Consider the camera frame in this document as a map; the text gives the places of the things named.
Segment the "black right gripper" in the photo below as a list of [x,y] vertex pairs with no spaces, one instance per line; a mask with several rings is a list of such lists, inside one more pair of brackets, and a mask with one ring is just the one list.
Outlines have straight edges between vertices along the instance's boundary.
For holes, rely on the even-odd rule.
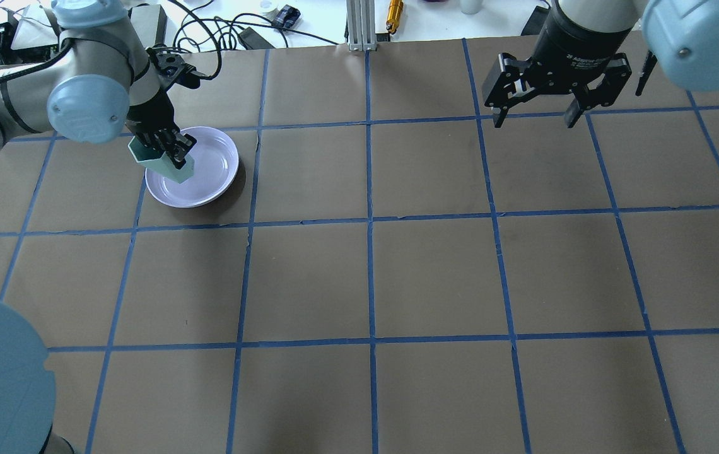
[[564,6],[551,6],[529,59],[499,54],[482,84],[494,127],[503,126],[512,107],[537,96],[573,95],[564,112],[568,129],[585,111],[613,105],[633,73],[626,54],[619,51],[631,29],[596,31]]

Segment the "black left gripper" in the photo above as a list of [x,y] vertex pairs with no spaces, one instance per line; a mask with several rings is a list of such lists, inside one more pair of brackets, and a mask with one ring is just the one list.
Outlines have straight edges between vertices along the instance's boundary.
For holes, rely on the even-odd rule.
[[196,139],[181,133],[175,123],[175,109],[168,95],[155,95],[145,103],[131,106],[126,127],[137,142],[136,158],[167,157],[172,166],[184,166]]

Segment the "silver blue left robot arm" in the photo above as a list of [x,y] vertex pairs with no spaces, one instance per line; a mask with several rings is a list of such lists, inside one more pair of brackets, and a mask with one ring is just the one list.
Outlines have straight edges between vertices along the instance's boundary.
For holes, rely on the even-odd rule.
[[[195,138],[174,121],[172,82],[146,51],[119,1],[54,1],[59,53],[0,74],[0,149],[55,131],[103,144],[126,127],[134,159],[178,183],[194,172]],[[33,325],[0,301],[0,453],[74,453],[54,433],[56,383]]]

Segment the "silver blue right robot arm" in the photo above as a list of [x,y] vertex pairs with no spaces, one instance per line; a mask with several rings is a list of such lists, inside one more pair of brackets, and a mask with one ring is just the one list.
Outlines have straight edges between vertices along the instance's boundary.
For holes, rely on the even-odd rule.
[[495,126],[538,96],[573,96],[568,127],[612,105],[633,73],[620,47],[634,26],[648,48],[637,96],[656,68],[682,89],[719,90],[719,1],[552,1],[530,57],[499,54],[483,82]]

